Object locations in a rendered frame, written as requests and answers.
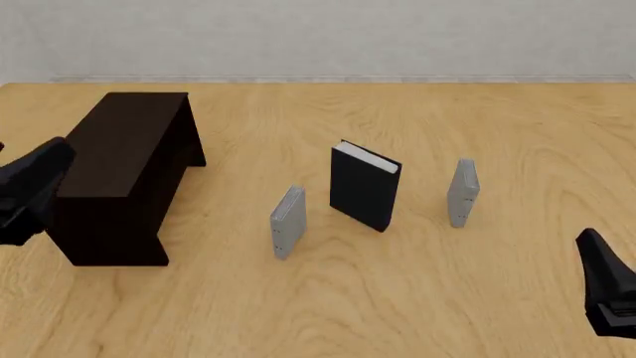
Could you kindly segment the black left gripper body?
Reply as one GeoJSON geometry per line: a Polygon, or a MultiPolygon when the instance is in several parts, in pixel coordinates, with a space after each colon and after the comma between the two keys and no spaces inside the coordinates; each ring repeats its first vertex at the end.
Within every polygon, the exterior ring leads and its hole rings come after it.
{"type": "Polygon", "coordinates": [[[34,235],[53,224],[51,200],[19,206],[11,199],[0,200],[0,245],[22,247],[34,235]]]}

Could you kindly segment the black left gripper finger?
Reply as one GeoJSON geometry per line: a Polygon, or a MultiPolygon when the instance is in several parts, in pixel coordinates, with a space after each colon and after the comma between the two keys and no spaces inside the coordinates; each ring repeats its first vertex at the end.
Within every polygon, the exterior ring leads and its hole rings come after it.
{"type": "Polygon", "coordinates": [[[56,136],[23,157],[0,166],[0,210],[43,205],[54,195],[76,152],[56,136]]]}

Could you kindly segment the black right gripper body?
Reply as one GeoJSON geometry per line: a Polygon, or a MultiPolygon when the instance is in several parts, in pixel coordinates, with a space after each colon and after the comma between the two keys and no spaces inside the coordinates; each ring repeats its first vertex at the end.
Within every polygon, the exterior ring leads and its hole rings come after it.
{"type": "Polygon", "coordinates": [[[597,336],[636,339],[636,299],[585,298],[585,315],[597,336]]]}

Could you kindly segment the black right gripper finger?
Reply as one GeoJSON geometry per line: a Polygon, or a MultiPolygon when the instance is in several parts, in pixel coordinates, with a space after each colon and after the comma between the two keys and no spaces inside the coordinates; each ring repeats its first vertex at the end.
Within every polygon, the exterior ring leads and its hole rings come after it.
{"type": "Polygon", "coordinates": [[[595,229],[575,240],[585,281],[585,302],[636,301],[636,270],[619,258],[595,229]]]}

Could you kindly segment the dark brown wooden cabinet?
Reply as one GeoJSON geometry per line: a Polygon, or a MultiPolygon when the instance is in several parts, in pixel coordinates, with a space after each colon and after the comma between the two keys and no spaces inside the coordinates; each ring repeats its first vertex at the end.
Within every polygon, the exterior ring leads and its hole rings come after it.
{"type": "Polygon", "coordinates": [[[206,157],[184,92],[111,91],[66,137],[75,160],[47,234],[77,267],[164,267],[158,231],[206,157]]]}

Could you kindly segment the grey book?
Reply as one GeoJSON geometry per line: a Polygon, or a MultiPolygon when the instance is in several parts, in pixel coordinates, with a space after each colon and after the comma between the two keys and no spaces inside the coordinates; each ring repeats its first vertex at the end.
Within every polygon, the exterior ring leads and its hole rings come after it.
{"type": "Polygon", "coordinates": [[[305,189],[299,185],[289,187],[270,214],[269,223],[274,255],[285,260],[307,230],[305,189]]]}
{"type": "Polygon", "coordinates": [[[446,197],[450,225],[453,228],[465,226],[479,192],[480,184],[474,160],[460,158],[446,197]]]}

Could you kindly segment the black book with white pages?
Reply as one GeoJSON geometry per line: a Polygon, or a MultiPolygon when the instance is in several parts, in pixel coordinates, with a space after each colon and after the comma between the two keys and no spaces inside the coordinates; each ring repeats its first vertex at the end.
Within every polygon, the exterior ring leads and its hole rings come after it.
{"type": "Polygon", "coordinates": [[[390,225],[402,164],[341,140],[331,149],[330,206],[377,232],[390,225]]]}

